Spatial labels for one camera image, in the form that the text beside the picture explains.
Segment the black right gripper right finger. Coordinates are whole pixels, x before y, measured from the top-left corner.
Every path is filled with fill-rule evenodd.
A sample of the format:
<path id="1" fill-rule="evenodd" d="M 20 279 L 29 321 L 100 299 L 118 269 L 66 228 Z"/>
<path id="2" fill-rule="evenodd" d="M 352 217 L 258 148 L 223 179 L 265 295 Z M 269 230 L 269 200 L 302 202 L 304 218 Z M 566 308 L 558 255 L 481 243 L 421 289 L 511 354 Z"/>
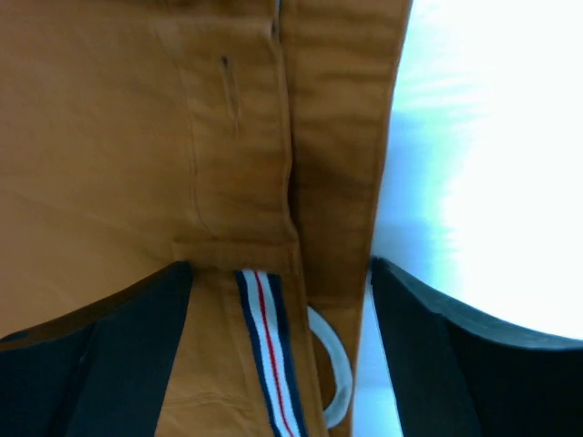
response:
<path id="1" fill-rule="evenodd" d="M 393 263 L 374 309 L 406 436 L 579 436 L 582 343 L 489 315 Z"/>

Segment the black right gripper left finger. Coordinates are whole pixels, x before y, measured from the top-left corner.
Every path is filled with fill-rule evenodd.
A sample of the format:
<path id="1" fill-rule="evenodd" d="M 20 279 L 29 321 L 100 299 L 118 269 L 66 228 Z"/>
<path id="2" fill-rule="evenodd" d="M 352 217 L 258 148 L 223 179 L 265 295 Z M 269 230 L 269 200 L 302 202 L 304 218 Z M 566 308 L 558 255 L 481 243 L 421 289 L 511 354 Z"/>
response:
<path id="1" fill-rule="evenodd" d="M 1 339 L 4 436 L 152 436 L 192 287 L 174 262 L 132 286 Z"/>

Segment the brown trousers with striped trim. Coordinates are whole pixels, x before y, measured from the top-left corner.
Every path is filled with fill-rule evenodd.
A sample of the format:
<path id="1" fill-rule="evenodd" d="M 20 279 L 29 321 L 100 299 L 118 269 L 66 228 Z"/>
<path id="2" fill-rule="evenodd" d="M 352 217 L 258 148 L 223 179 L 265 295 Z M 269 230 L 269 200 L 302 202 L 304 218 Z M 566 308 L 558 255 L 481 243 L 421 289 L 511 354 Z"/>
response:
<path id="1" fill-rule="evenodd" d="M 4 1 L 1 339 L 168 265 L 152 436 L 349 436 L 407 1 Z"/>

